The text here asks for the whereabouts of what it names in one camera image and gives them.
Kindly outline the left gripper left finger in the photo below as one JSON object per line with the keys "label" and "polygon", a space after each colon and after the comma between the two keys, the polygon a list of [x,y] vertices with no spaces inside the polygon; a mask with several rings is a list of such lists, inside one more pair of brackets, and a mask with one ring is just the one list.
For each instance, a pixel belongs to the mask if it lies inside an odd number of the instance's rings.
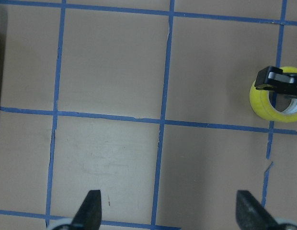
{"label": "left gripper left finger", "polygon": [[99,230],[102,223],[100,190],[90,190],[73,218],[62,218],[51,223],[47,230]]}

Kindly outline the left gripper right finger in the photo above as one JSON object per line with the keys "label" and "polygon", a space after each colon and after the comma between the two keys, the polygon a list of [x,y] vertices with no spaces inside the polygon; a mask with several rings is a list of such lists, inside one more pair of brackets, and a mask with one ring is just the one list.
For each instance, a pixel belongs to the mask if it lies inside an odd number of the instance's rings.
{"label": "left gripper right finger", "polygon": [[236,193],[235,218],[241,230],[297,230],[297,224],[272,217],[248,190]]}

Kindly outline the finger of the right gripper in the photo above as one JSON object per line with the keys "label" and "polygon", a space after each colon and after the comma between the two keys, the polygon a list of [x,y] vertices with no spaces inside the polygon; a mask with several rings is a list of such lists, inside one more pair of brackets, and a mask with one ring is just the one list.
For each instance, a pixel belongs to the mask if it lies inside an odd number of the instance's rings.
{"label": "finger of the right gripper", "polygon": [[272,91],[297,99],[297,70],[284,70],[268,66],[257,74],[255,89]]}

